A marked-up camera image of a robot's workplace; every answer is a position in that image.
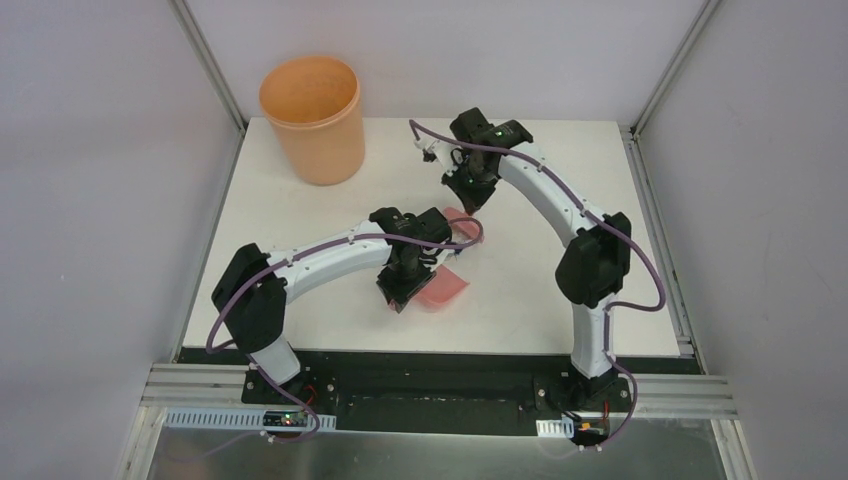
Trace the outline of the pink plastic dustpan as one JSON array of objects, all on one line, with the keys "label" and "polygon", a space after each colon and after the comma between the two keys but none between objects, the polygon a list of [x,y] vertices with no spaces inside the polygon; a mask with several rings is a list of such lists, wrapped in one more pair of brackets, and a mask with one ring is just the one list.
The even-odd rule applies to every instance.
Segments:
[{"label": "pink plastic dustpan", "polygon": [[434,277],[411,300],[428,311],[438,311],[449,305],[468,286],[469,282],[445,266],[435,270]]}]

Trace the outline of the pink hand brush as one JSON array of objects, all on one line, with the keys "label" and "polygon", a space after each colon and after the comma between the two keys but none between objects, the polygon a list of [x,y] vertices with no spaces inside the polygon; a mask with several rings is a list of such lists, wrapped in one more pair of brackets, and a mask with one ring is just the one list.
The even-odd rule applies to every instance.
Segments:
[{"label": "pink hand brush", "polygon": [[453,232],[455,243],[481,243],[484,239],[481,223],[465,212],[454,207],[445,207],[441,211]]}]

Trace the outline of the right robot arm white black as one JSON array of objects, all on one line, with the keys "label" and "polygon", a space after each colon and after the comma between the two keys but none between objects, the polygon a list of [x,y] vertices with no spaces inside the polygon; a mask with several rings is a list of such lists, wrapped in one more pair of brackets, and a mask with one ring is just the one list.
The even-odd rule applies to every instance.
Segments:
[{"label": "right robot arm white black", "polygon": [[478,108],[450,124],[453,140],[419,141],[427,160],[438,161],[442,182],[473,214],[504,181],[520,192],[552,227],[564,247],[555,281],[571,303],[574,345],[567,393],[583,410],[607,397],[618,375],[609,359],[608,312],[630,271],[627,244],[632,225],[618,212],[607,215],[590,206],[553,172],[518,121],[487,121]]}]

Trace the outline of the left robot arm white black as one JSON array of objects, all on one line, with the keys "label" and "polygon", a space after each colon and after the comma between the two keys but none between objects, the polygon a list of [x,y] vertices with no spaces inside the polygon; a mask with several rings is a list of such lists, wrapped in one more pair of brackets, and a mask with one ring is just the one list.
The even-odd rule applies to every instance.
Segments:
[{"label": "left robot arm white black", "polygon": [[391,309],[401,312],[435,278],[437,258],[452,237],[448,219],[437,208],[414,215],[386,207],[311,246],[266,253],[246,244],[212,290],[216,324],[225,326],[237,350],[266,373],[269,394],[281,404],[293,404],[304,394],[305,378],[283,333],[287,306],[326,283],[377,268],[379,291]]}]

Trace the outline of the orange plastic bin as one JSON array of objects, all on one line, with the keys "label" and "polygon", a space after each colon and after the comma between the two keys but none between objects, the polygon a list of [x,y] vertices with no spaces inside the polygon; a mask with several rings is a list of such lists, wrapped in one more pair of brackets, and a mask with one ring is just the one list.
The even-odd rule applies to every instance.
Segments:
[{"label": "orange plastic bin", "polygon": [[286,61],[263,79],[260,108],[295,174],[329,186],[354,176],[365,159],[361,86],[331,56]]}]

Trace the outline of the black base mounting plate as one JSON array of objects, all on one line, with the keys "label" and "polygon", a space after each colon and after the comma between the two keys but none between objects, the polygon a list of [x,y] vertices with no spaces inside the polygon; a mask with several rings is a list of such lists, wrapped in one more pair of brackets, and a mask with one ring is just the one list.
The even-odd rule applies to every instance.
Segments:
[{"label": "black base mounting plate", "polygon": [[258,372],[248,405],[302,401],[351,432],[530,437],[540,426],[587,422],[607,432],[628,412],[632,383],[612,369],[579,376],[567,355],[485,355],[300,350],[301,371],[275,391]]}]

